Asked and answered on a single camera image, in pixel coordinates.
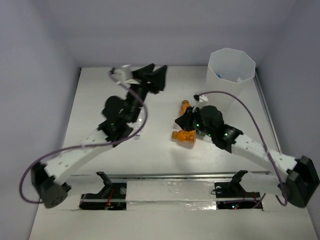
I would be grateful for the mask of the crushed clear unlabeled bottle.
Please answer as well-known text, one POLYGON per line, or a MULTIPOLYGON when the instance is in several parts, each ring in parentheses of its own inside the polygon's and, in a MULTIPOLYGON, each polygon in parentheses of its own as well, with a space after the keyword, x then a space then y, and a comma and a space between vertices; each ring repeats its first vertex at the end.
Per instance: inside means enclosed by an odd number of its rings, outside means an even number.
POLYGON ((135 123, 132 124, 133 132, 137 134, 133 137, 134 140, 139 140, 141 138, 142 130, 139 130, 145 121, 145 111, 142 109, 138 115, 138 118, 135 123))

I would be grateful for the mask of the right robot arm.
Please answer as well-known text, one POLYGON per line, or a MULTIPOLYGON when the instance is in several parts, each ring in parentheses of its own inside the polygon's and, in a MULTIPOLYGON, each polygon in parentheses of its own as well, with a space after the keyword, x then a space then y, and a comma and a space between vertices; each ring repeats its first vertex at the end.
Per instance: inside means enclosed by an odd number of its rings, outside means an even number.
POLYGON ((219 149, 247 159, 270 172, 267 175, 239 170, 229 184, 235 196, 242 196, 246 192, 273 194, 284 197, 295 207, 305 208, 320 185, 315 165, 309 157, 303 155, 296 158, 265 148, 241 130, 226 124, 215 106, 190 106, 175 119, 175 123, 188 132, 199 130, 209 136, 219 149))

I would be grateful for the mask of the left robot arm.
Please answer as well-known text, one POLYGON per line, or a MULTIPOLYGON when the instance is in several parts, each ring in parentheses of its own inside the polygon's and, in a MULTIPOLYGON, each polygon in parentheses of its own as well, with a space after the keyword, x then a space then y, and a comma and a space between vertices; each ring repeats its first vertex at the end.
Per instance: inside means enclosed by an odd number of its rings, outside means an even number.
POLYGON ((116 95, 106 101, 101 114, 105 120, 80 144, 52 152, 53 159, 42 163, 37 160, 31 167, 31 182, 42 204, 51 209, 60 205, 72 190, 70 177, 81 167, 134 138, 146 125, 131 127, 139 120, 140 113, 148 117, 145 99, 148 94, 158 94, 165 89, 167 65, 156 68, 151 63, 131 70, 129 65, 113 67, 109 77, 127 91, 125 98, 116 95))

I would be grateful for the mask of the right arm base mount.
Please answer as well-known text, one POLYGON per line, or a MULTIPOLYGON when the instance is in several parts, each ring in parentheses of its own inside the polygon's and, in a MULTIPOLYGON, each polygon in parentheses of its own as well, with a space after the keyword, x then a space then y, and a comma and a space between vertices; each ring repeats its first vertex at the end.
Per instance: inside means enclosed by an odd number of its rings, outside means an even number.
POLYGON ((215 195, 218 210, 263 210, 261 194, 245 191, 240 185, 242 177, 247 173, 247 170, 240 170, 230 181, 214 183, 214 189, 211 190, 210 194, 215 195))

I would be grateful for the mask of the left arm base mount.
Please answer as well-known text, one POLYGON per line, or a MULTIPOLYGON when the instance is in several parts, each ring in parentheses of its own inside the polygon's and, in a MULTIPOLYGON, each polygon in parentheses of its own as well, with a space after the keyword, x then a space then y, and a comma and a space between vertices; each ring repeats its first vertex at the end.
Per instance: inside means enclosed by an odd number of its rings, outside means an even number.
POLYGON ((96 172, 96 175, 102 179, 103 188, 98 193, 82 194, 79 208, 89 211, 125 211, 127 182, 112 182, 103 171, 96 172))

